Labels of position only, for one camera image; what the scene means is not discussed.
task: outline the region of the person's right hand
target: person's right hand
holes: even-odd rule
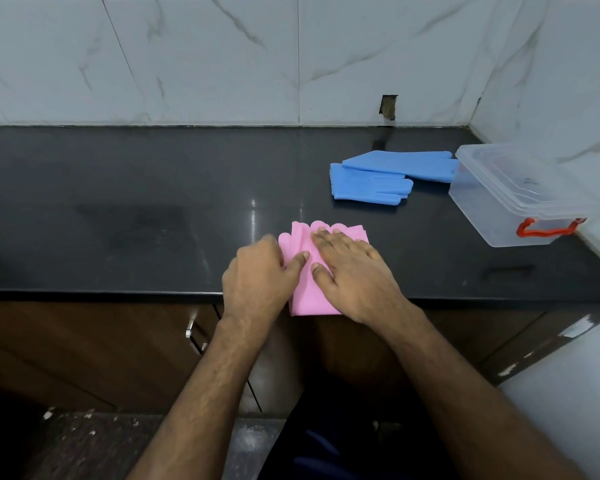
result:
[[[312,275],[325,298],[343,315],[376,328],[379,322],[415,308],[403,297],[391,270],[369,243],[354,241],[346,234],[324,228],[311,234],[321,264],[312,265]]]

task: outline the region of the transparent lid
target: transparent lid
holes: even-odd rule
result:
[[[600,211],[600,199],[558,163],[518,144],[465,144],[456,158],[501,204],[520,216],[561,219],[591,217]]]

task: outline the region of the white paint chip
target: white paint chip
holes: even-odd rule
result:
[[[558,334],[558,337],[566,337],[567,339],[575,339],[587,330],[592,329],[596,324],[591,321],[591,315],[581,318],[576,323],[568,326]]]
[[[517,365],[518,365],[518,363],[517,363],[517,362],[516,362],[516,363],[512,363],[512,364],[511,364],[510,366],[508,366],[508,367],[507,367],[507,368],[506,368],[504,371],[502,371],[502,372],[499,372],[499,373],[498,373],[498,375],[499,375],[500,377],[508,376],[508,375],[511,373],[511,371],[513,371],[513,369],[515,369],[515,368],[516,368],[516,366],[517,366]]]

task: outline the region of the black countertop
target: black countertop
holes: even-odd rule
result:
[[[398,207],[331,198],[331,162],[469,143],[461,128],[0,127],[0,299],[220,301],[238,247],[319,219],[362,224],[423,306],[600,305],[579,238],[492,248],[448,185],[416,181]]]

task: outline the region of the pink glove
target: pink glove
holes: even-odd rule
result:
[[[329,266],[322,260],[320,253],[311,241],[311,232],[318,230],[318,227],[325,227],[330,232],[333,229],[339,229],[353,240],[362,239],[365,242],[369,242],[367,233],[362,226],[347,227],[343,224],[329,226],[322,221],[313,222],[311,227],[302,222],[293,222],[291,224],[291,234],[286,232],[280,234],[278,243],[285,257],[285,264],[300,251],[309,251],[311,253],[309,261],[307,261],[300,273],[300,282],[296,291],[294,291],[293,297],[289,300],[291,316],[341,314],[327,301],[327,298],[324,297],[318,285],[313,281],[311,274],[311,265],[314,262],[319,262],[325,268],[329,269]]]

